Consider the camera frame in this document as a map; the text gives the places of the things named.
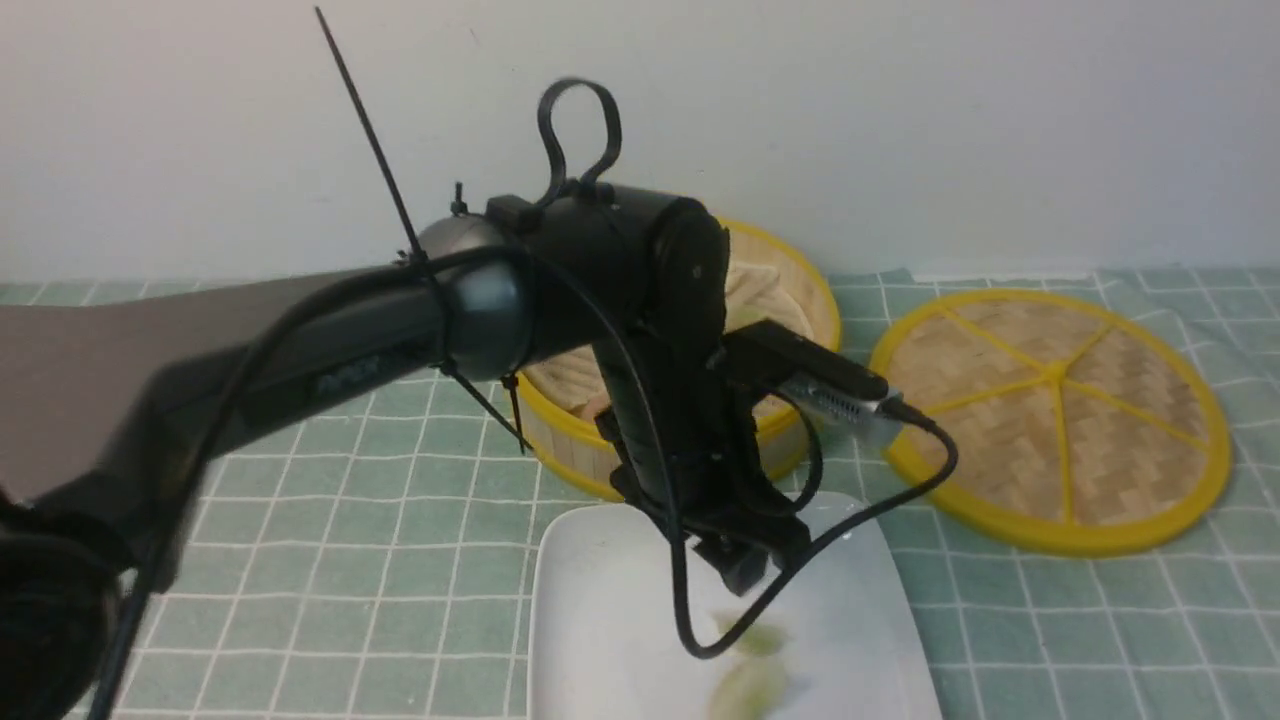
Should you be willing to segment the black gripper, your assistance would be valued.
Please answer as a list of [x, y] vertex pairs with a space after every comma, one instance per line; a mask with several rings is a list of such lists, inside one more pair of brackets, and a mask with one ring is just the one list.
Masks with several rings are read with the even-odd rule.
[[790, 500], [773, 486], [753, 409], [809, 374], [812, 341], [782, 325], [637, 328], [594, 352], [611, 397], [596, 427], [620, 455], [611, 484], [623, 501], [672, 530], [677, 553], [694, 538], [733, 594], [768, 565], [800, 568], [812, 533], [799, 514], [812, 491]]

